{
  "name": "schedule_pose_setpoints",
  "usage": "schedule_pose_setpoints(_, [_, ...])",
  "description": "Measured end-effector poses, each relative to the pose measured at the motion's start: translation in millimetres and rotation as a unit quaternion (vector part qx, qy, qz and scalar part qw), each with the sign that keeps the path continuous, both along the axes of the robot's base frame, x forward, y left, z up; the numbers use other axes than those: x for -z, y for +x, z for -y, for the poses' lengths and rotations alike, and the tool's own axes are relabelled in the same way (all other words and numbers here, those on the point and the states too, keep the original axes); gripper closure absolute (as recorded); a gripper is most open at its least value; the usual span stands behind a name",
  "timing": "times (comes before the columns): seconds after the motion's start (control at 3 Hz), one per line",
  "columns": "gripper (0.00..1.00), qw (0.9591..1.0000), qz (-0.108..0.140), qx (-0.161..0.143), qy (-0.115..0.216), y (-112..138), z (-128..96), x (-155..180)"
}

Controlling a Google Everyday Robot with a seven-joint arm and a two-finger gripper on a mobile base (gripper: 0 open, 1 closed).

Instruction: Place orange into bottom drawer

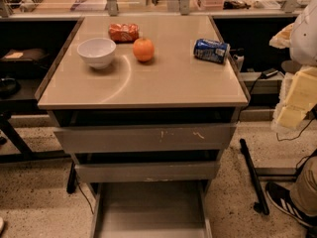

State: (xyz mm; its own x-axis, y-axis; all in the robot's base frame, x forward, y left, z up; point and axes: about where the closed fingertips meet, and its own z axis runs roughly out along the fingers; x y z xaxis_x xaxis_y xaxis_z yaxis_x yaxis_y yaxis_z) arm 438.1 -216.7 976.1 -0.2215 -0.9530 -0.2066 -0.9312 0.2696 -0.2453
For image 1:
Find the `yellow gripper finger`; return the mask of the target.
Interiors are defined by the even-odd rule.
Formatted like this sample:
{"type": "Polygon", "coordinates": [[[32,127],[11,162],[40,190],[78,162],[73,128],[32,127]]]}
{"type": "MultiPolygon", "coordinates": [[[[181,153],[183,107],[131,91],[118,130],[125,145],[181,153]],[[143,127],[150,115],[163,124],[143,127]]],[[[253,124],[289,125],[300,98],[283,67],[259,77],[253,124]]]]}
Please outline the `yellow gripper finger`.
{"type": "Polygon", "coordinates": [[[302,66],[288,72],[282,81],[279,102],[272,116],[271,129],[289,132],[298,128],[309,111],[317,105],[317,67],[302,66]]]}
{"type": "Polygon", "coordinates": [[[274,35],[270,39],[269,45],[277,49],[289,48],[292,29],[293,29],[293,23],[284,27],[282,30],[280,30],[276,35],[274,35]]]}

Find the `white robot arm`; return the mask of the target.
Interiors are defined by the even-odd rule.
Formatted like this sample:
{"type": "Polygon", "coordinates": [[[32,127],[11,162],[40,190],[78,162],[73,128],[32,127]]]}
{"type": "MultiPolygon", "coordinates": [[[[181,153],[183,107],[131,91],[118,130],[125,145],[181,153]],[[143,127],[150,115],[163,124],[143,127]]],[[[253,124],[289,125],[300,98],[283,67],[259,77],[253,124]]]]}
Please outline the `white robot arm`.
{"type": "Polygon", "coordinates": [[[286,133],[295,130],[317,104],[317,0],[311,0],[295,22],[280,30],[269,44],[289,48],[291,60],[300,65],[297,72],[285,75],[273,112],[272,130],[286,133]]]}

